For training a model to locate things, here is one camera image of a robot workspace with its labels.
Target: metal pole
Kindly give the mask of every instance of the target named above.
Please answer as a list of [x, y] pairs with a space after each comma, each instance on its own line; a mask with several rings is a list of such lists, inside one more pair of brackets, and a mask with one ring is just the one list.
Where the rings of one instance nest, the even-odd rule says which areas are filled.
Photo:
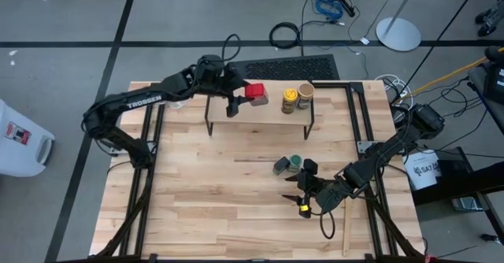
[[392, 25], [394, 24], [395, 20], [397, 19], [397, 17], [399, 17], [399, 14], [402, 12], [402, 9], [404, 8], [404, 6], [406, 5], [406, 3], [408, 2], [409, 0], [404, 0], [401, 4], [401, 6], [399, 7], [399, 9], [397, 10], [397, 12], [395, 13], [395, 15], [392, 17], [392, 21], [389, 23], [388, 27], [387, 27], [387, 30], [385, 30], [384, 32], [384, 39], [385, 37], [387, 36], [388, 32], [391, 30], [392, 28]]

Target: white cable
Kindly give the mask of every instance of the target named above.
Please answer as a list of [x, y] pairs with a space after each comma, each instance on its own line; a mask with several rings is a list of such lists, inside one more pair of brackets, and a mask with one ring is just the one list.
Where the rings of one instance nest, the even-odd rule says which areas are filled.
[[[406, 96], [407, 94], [411, 94], [411, 89], [410, 89], [410, 86], [406, 86], [406, 83], [405, 83], [403, 80], [401, 80], [399, 77], [397, 77], [396, 75], [393, 75], [393, 74], [383, 74], [383, 75], [380, 75], [380, 76], [378, 76], [377, 78], [375, 78], [375, 80], [383, 80], [384, 78], [389, 79], [389, 80], [392, 82], [392, 84], [393, 84], [393, 85], [394, 85], [394, 86], [395, 86], [395, 87], [396, 87], [399, 91], [401, 91], [401, 92], [399, 93], [399, 95], [400, 95], [401, 97], [404, 97], [404, 96]], [[388, 91], [388, 90], [392, 89], [392, 87], [391, 87], [391, 86], [388, 86], [386, 83], [384, 83], [384, 84], [385, 84], [385, 91]], [[412, 95], [412, 94], [409, 96], [409, 98], [410, 98], [410, 100], [411, 100], [411, 103], [409, 104], [409, 108], [408, 108], [408, 110], [410, 110], [411, 108], [413, 108], [413, 104], [415, 103], [415, 101], [414, 101], [414, 99], [413, 99], [413, 95]], [[404, 113], [399, 114], [399, 115], [398, 115], [398, 116], [394, 119], [394, 121], [397, 121], [399, 118], [401, 118], [403, 114], [404, 114]]]

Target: white bucket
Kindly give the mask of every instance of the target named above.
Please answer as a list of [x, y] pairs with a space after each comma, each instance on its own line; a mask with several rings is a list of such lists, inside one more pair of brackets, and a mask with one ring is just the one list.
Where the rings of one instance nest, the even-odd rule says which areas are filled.
[[0, 99], [0, 173], [36, 176], [46, 168], [54, 135]]

